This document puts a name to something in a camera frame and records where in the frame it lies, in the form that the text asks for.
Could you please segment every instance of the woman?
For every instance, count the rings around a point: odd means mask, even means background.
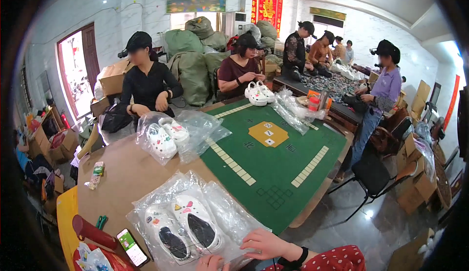
[[[49,164],[49,162],[45,159],[44,155],[38,154],[34,159],[29,159],[27,156],[27,152],[29,151],[29,142],[28,139],[24,139],[25,145],[20,145],[20,139],[18,136],[18,131],[13,130],[13,137],[16,141],[16,158],[20,163],[20,167],[23,170],[24,174],[26,175],[26,179],[30,181],[33,185],[40,186],[43,179],[47,178],[45,173],[34,174],[34,172],[39,167],[45,167],[50,172],[53,172],[53,168]]]
[[[332,74],[328,70],[332,65],[332,53],[329,45],[334,43],[334,39],[332,32],[325,31],[324,35],[311,46],[308,55],[309,61],[313,63],[318,74],[327,78],[332,77]]]
[[[182,86],[166,65],[159,63],[151,49],[151,37],[136,32],[127,42],[128,58],[135,64],[124,76],[121,102],[127,105],[127,113],[134,118],[137,130],[138,118],[149,111],[160,111],[171,117],[174,112],[168,106],[169,98],[182,95]]]
[[[314,70],[311,63],[306,62],[304,39],[309,36],[313,36],[314,39],[316,37],[314,36],[314,25],[311,22],[298,22],[298,27],[298,31],[290,34],[285,40],[282,75],[300,81],[304,68],[309,71]]]
[[[334,58],[334,59],[340,58],[342,60],[345,59],[345,46],[342,45],[342,40],[343,39],[344,38],[342,38],[340,36],[335,37],[335,42],[337,43],[337,45],[335,45],[335,49],[333,51],[331,51],[332,58]]]
[[[217,97],[218,101],[244,95],[244,90],[251,81],[266,79],[254,59],[257,55],[255,38],[244,33],[239,36],[234,47],[235,54],[225,58],[218,70],[218,88],[221,92]]]
[[[345,48],[345,62],[349,65],[352,65],[353,62],[353,49],[352,49],[352,41],[347,41],[347,47]]]
[[[390,41],[382,40],[375,53],[378,55],[380,65],[383,66],[383,71],[374,84],[355,90],[355,94],[361,95],[361,100],[369,105],[369,109],[363,116],[361,133],[349,150],[349,154],[352,154],[350,163],[342,164],[334,179],[335,183],[342,182],[345,172],[361,159],[365,145],[378,126],[383,112],[390,111],[394,107],[401,92],[402,79],[400,68],[397,66],[401,60],[401,52]]]
[[[261,253],[247,253],[248,258],[270,260],[280,257],[277,263],[264,270],[302,270],[302,271],[365,271],[365,257],[357,246],[344,246],[324,253],[316,253],[286,242],[275,234],[258,228],[250,232],[244,239],[240,249],[256,249]],[[215,271],[221,267],[221,256],[208,255],[200,258],[196,271]],[[228,271],[229,264],[222,271]]]

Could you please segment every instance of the fire extinguisher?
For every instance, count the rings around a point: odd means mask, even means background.
[[[62,120],[63,125],[65,126],[66,129],[70,128],[70,124],[68,124],[67,118],[65,117],[64,111],[62,111],[62,114],[60,115],[60,118]]]

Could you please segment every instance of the doorway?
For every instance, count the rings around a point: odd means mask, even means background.
[[[76,120],[90,113],[94,85],[99,74],[94,38],[94,23],[57,42],[62,90]]]

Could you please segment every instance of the air conditioner unit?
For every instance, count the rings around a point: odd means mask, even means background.
[[[248,23],[244,12],[228,11],[222,16],[222,27],[230,38],[239,34],[243,25]]]

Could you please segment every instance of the smartphone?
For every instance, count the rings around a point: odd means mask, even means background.
[[[132,236],[130,231],[128,231],[127,228],[124,228],[124,230],[122,230],[117,235],[117,239],[119,240],[125,252],[136,267],[142,267],[143,265],[148,263],[149,258],[144,253],[144,251],[142,251],[142,249],[137,244],[134,237]]]

